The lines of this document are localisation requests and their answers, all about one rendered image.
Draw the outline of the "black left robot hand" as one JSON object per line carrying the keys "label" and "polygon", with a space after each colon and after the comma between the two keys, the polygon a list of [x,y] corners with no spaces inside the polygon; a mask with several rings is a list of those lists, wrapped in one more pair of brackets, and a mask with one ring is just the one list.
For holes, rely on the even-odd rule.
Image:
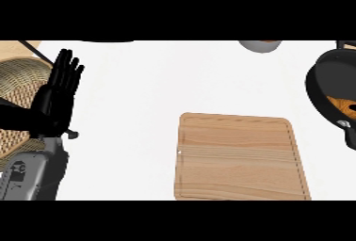
{"label": "black left robot hand", "polygon": [[59,137],[68,130],[74,96],[84,66],[62,49],[47,83],[38,88],[31,108],[23,108],[0,98],[0,128],[28,131],[35,136]]}

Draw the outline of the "wooden cutting board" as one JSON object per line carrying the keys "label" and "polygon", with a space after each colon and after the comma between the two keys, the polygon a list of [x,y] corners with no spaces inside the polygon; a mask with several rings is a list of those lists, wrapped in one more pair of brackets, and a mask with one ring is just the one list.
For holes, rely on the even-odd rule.
{"label": "wooden cutting board", "polygon": [[307,201],[310,192],[288,120],[182,114],[174,196],[195,201]]}

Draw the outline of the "black pot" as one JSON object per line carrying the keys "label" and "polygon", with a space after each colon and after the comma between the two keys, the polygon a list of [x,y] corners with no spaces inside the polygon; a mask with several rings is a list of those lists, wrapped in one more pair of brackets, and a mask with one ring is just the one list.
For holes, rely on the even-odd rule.
{"label": "black pot", "polygon": [[356,50],[335,49],[317,59],[306,75],[312,104],[328,121],[344,130],[344,142],[356,150],[356,120],[328,101],[328,96],[356,101]]}

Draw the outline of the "orange brown croissant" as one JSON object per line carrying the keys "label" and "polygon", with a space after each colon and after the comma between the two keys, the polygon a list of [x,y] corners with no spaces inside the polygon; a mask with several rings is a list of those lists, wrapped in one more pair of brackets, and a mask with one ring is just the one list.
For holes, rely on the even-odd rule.
{"label": "orange brown croissant", "polygon": [[351,118],[356,120],[356,101],[334,98],[328,96],[328,101],[332,103],[332,105],[338,108],[338,110]]}

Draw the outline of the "woven wicker basket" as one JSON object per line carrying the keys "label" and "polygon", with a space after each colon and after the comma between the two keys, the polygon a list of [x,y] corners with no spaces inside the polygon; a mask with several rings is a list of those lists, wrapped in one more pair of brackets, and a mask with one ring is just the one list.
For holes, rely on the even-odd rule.
{"label": "woven wicker basket", "polygon": [[[0,61],[0,98],[29,108],[38,88],[46,84],[52,67],[35,57],[15,57]],[[0,172],[19,152],[40,151],[44,142],[28,131],[0,129]]]}

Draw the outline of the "thin dark rod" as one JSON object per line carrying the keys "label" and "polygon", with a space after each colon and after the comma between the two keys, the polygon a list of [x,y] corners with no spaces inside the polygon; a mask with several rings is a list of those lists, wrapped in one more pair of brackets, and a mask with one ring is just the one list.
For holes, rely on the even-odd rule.
{"label": "thin dark rod", "polygon": [[19,43],[26,47],[26,49],[38,56],[41,60],[44,60],[52,66],[53,62],[52,60],[44,56],[44,54],[40,53],[40,51],[34,48],[34,46],[25,41],[19,40]]}

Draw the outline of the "pale wooden panel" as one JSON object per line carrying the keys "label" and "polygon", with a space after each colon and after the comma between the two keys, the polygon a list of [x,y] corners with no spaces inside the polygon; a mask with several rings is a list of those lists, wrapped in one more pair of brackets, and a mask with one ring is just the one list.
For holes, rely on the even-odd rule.
{"label": "pale wooden panel", "polygon": [[18,59],[41,61],[18,40],[0,40],[0,62]]}

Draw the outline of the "grey bowl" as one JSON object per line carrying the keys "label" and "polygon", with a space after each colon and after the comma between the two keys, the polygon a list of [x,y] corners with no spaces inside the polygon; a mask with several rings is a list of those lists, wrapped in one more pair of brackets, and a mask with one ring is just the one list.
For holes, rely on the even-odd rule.
{"label": "grey bowl", "polygon": [[280,40],[241,40],[239,43],[254,53],[264,54],[278,48]]}

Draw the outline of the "black framed object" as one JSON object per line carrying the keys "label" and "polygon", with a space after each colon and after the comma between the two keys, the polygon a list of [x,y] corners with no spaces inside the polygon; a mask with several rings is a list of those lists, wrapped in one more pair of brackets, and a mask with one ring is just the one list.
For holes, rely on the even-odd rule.
{"label": "black framed object", "polygon": [[337,41],[338,49],[356,50],[356,40],[338,40]]}

